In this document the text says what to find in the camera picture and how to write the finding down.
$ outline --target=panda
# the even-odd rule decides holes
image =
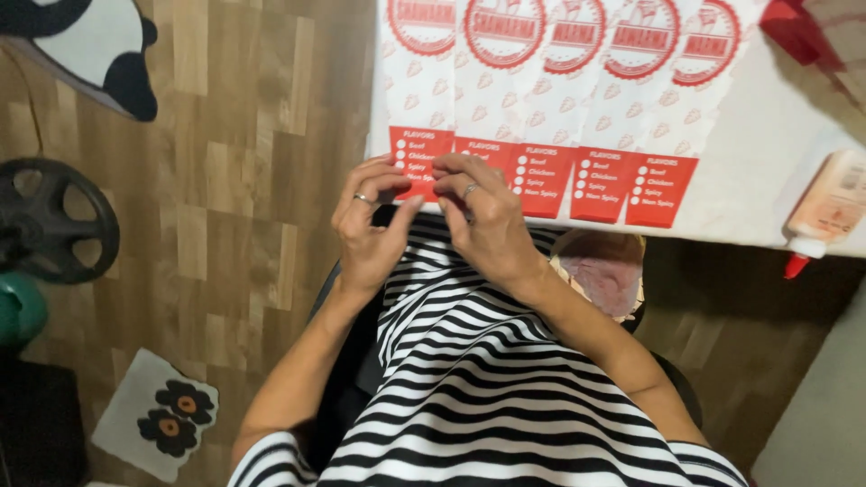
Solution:
[[[0,0],[0,36],[103,105],[156,119],[144,54],[157,28],[134,0]]]

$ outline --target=ring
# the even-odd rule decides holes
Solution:
[[[363,201],[364,203],[367,203],[370,206],[376,206],[375,201],[370,201],[370,199],[368,197],[364,196],[363,194],[361,194],[359,192],[356,192],[355,196],[353,196],[353,198],[360,199],[361,201]]]
[[[466,191],[463,192],[463,201],[466,201],[466,197],[469,196],[469,194],[471,192],[473,192],[477,189],[478,189],[477,183],[471,183],[470,185],[466,186]]]

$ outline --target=black and white striped shirt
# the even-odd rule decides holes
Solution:
[[[532,230],[549,252],[555,231]],[[263,438],[231,487],[746,487],[721,455],[667,442],[601,369],[485,281],[419,217],[385,285],[385,383],[321,478],[290,432]]]

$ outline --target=white table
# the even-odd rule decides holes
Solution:
[[[373,80],[370,153],[390,150],[379,49]],[[593,228],[762,247],[784,247],[783,226],[824,157],[866,151],[866,115],[815,68],[804,68],[759,31],[737,67],[721,117],[670,229],[568,218],[534,224]],[[428,212],[439,212],[426,204]],[[829,253],[866,256],[866,223]]]

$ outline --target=black flower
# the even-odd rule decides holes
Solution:
[[[159,404],[169,406],[172,412],[197,425],[207,425],[211,422],[212,417],[208,410],[214,408],[214,403],[210,402],[207,393],[180,380],[167,380],[165,386],[168,390],[157,391],[156,400]]]
[[[151,409],[147,418],[139,419],[139,433],[141,438],[157,442],[157,449],[174,458],[181,458],[198,443],[196,426],[165,409]]]

